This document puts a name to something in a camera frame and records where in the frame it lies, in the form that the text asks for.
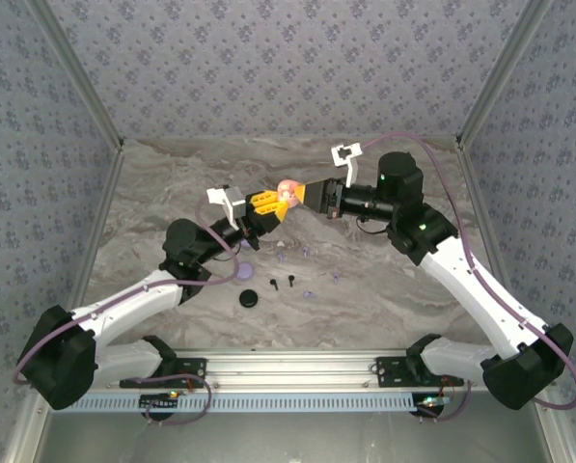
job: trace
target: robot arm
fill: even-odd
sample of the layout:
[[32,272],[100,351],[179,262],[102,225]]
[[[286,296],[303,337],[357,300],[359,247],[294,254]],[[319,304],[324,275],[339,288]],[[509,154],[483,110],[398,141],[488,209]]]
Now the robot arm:
[[[208,190],[208,199],[221,204],[227,217],[210,228],[230,246],[243,239],[260,248],[259,238],[285,218],[288,203],[276,191],[246,198],[237,188]],[[142,320],[183,304],[208,281],[203,264],[222,253],[221,245],[188,219],[170,224],[163,243],[166,258],[147,278],[87,307],[66,312],[46,310],[20,355],[20,371],[56,410],[67,408],[93,385],[129,377],[148,377],[160,368],[172,374],[171,349],[157,339],[127,346],[108,346]],[[54,336],[65,325],[66,331]],[[23,361],[31,349],[39,350]]]
[[[340,151],[354,162],[351,149],[341,147]],[[336,165],[343,164],[347,162],[336,161]],[[474,256],[474,266],[468,264],[457,229],[423,203],[423,173],[409,153],[384,154],[375,187],[353,183],[354,176],[351,180],[347,187],[343,179],[328,178],[300,185],[295,193],[302,204],[329,219],[347,214],[386,222],[393,246],[442,283],[492,344],[472,345],[428,335],[407,349],[408,364],[416,377],[432,374],[483,380],[499,401],[516,410],[562,374],[562,359],[525,325],[542,330],[566,355],[573,342],[570,332],[562,324],[549,327],[523,307]],[[475,271],[525,321],[513,318],[484,289]]]
[[[540,338],[502,309],[476,280],[473,270],[478,269],[507,304],[535,327],[542,327],[545,335],[566,354],[572,335],[561,324],[546,326],[476,259],[474,267],[468,265],[456,228],[439,211],[423,203],[423,173],[409,153],[382,156],[375,187],[355,183],[358,173],[355,157],[360,153],[360,147],[355,146],[333,149],[336,164],[348,168],[349,185],[346,180],[328,178],[295,187],[295,196],[300,203],[329,219],[348,214],[362,220],[386,222],[386,233],[393,246],[441,282],[491,340],[491,346],[453,342],[437,335],[417,341],[407,349],[406,363],[418,384],[426,385],[428,377],[440,375],[482,379],[505,406],[521,408],[560,376],[563,362]],[[286,216],[289,202],[279,195],[276,191],[263,191],[244,198],[236,188],[208,190],[209,201],[221,204],[227,216],[211,228],[231,247],[247,239],[257,250],[258,238],[272,232]],[[177,371],[174,352],[155,337],[127,346],[108,345],[147,317],[195,296],[202,289],[200,282],[210,277],[203,264],[223,252],[206,230],[187,219],[169,226],[163,250],[165,260],[142,282],[92,306],[71,313],[55,306],[41,316],[20,359],[45,336],[83,319],[51,339],[21,368],[53,408],[70,406],[92,385],[130,377],[165,376]]]

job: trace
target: gray marble tabletop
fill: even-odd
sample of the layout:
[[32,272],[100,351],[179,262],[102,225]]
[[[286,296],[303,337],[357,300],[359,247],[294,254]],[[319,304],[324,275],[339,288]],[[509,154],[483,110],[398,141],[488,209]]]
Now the gray marble tabletop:
[[[247,138],[127,141],[124,163],[100,240],[85,304],[129,286],[164,259],[167,226],[194,219],[207,188],[229,183],[243,193],[274,189],[284,178],[301,182],[344,176],[330,148],[353,138]],[[457,198],[475,255],[486,261],[480,231],[456,153],[435,147]],[[425,152],[412,142],[394,141],[367,150],[359,162],[359,183],[375,183],[377,160],[408,150],[425,173],[425,198],[452,218],[444,190]],[[223,216],[218,205],[204,209],[207,221]],[[381,224],[368,222],[369,230]],[[310,253],[304,256],[303,249]],[[278,253],[282,253],[283,263]],[[284,224],[261,239],[261,249],[242,249],[254,265],[248,282],[233,280],[205,288],[182,306],[152,316],[118,341],[155,334],[173,347],[407,347],[439,333],[452,340],[486,342],[480,327],[440,284],[400,255],[385,235],[367,235],[353,217],[330,221],[299,206]],[[213,277],[229,275],[231,262],[207,265]],[[341,276],[338,283],[333,275]],[[295,276],[289,287],[288,275]],[[279,283],[276,291],[269,284]],[[238,295],[254,289],[253,309]],[[316,297],[304,297],[312,291]]]

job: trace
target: metal frame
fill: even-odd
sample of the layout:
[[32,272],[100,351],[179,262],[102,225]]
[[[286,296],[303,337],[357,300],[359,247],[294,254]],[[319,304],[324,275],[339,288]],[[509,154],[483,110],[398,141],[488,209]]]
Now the metal frame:
[[[403,350],[239,350],[239,349],[183,349],[180,357],[204,357],[208,360],[206,379],[212,385],[216,396],[225,393],[230,398],[266,395],[269,397],[302,395],[303,397],[341,398],[345,394],[377,403],[376,398],[389,395],[388,389],[377,387],[375,374],[371,371],[373,359],[380,356],[403,355]],[[112,388],[93,390],[89,398],[115,399],[135,398],[143,393],[157,393],[161,390],[135,390],[124,392]],[[401,393],[431,392],[430,388],[393,389],[397,397]],[[476,385],[474,393],[486,393],[483,385]],[[547,400],[560,400],[556,392],[547,391],[541,395]],[[564,413],[536,407],[537,416],[543,431],[546,445],[554,463],[576,462],[576,441],[570,431],[568,418]],[[130,412],[139,410],[131,408]],[[34,461],[49,406],[37,393],[29,394],[22,406],[14,428],[5,459],[6,463]]]
[[532,40],[542,18],[553,0],[529,0],[510,35],[508,36],[496,63],[489,72],[477,100],[459,130],[458,137],[466,147],[474,141],[480,127],[489,116],[496,99],[510,79],[515,65]]
[[480,191],[479,180],[476,171],[474,170],[472,159],[469,152],[463,147],[462,143],[457,143],[456,149],[459,164],[461,165],[463,177],[465,178],[465,183],[470,195],[470,200],[472,201],[472,206],[477,216],[480,236],[482,237],[484,250],[487,253],[491,274],[503,287],[510,288],[510,278],[508,277],[507,268],[502,259],[498,238],[496,237],[496,233],[493,231],[493,224],[491,223],[489,213],[487,212],[487,205],[485,204],[484,197]]
[[116,126],[112,122],[95,87],[93,87],[88,74],[82,67],[77,55],[75,55],[73,47],[69,43],[56,14],[54,14],[46,0],[26,0],[26,4],[39,23],[39,27],[43,30],[45,38],[56,52],[56,55],[58,55],[73,86],[88,107],[105,141],[113,150],[118,149],[121,145],[121,137]]
[[[181,395],[176,400],[157,402],[150,413],[200,413],[208,398],[204,393]],[[145,413],[140,395],[135,393],[86,394],[57,414]],[[415,412],[410,393],[221,393],[212,396],[208,413],[336,413],[336,412]]]
[[82,305],[82,300],[84,299],[84,294],[86,293],[88,282],[91,279],[93,265],[95,265],[98,241],[103,234],[103,228],[105,227],[107,214],[109,213],[110,206],[112,205],[112,198],[114,198],[116,185],[118,184],[118,179],[121,175],[123,161],[123,150],[119,147],[116,151],[114,159],[112,159],[112,164],[110,164],[110,168],[105,179],[105,184],[103,185],[103,190],[101,191],[101,197],[99,199],[95,220],[91,227],[90,236],[88,238],[88,242],[86,243],[86,247],[84,248],[84,254],[82,255],[80,266],[77,269],[75,280],[73,281],[73,288],[71,289],[71,295],[67,301],[66,306],[66,309],[69,311]]

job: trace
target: blue floral wall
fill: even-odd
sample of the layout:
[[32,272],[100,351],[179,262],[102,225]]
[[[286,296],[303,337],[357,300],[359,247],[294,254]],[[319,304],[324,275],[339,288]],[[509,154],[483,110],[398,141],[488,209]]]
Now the blue floral wall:
[[50,0],[124,138],[461,127],[525,0]]
[[0,455],[25,394],[17,356],[67,303],[111,159],[25,3],[0,0]]
[[513,291],[570,328],[576,363],[576,0],[554,2],[470,153]]

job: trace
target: black bottle cap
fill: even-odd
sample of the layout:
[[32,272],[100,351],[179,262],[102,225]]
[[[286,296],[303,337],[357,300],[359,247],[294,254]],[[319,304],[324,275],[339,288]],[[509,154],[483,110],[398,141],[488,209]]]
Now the black bottle cap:
[[240,301],[242,307],[250,309],[258,304],[258,294],[252,289],[245,289],[240,293],[238,301]]

